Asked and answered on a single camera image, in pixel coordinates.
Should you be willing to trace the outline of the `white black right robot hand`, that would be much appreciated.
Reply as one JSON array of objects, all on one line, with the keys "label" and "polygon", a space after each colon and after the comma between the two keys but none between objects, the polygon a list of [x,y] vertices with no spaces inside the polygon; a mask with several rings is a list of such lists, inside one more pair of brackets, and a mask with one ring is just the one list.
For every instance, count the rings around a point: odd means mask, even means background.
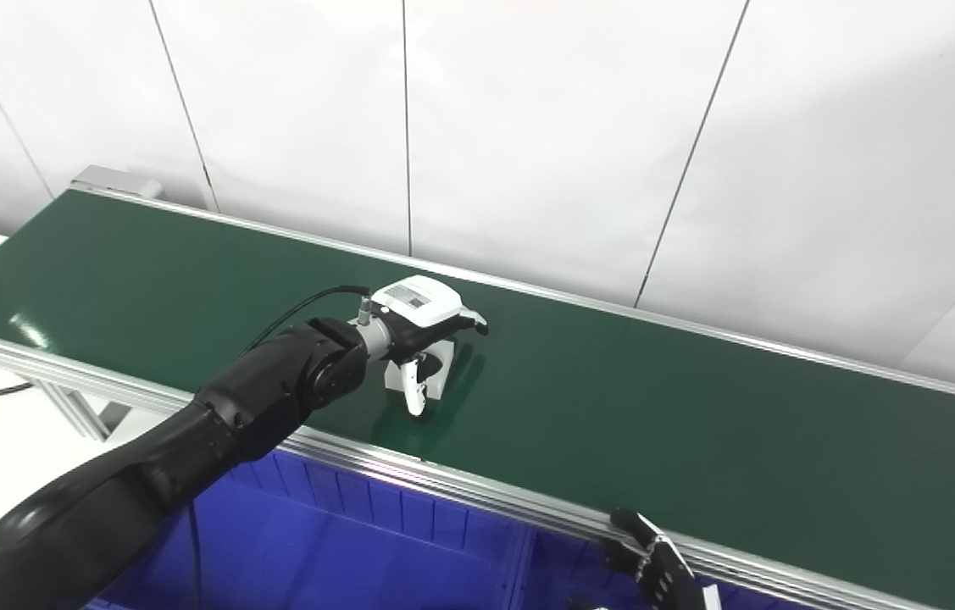
[{"label": "white black right robot hand", "polygon": [[650,518],[627,508],[609,514],[613,529],[635,541],[617,537],[597,542],[602,567],[633,580],[652,609],[721,609],[716,585],[702,585],[674,541]]}]

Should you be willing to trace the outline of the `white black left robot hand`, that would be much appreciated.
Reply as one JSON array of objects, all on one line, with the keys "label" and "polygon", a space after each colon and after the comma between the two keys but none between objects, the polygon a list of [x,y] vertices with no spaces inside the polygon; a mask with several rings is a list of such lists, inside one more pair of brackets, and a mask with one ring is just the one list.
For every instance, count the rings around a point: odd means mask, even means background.
[{"label": "white black left robot hand", "polygon": [[364,340],[368,359],[387,363],[386,389],[403,394],[415,418],[423,416],[430,399],[442,399],[453,366],[453,337],[463,330],[489,335],[484,316],[427,275],[410,275],[362,297],[350,324]]}]

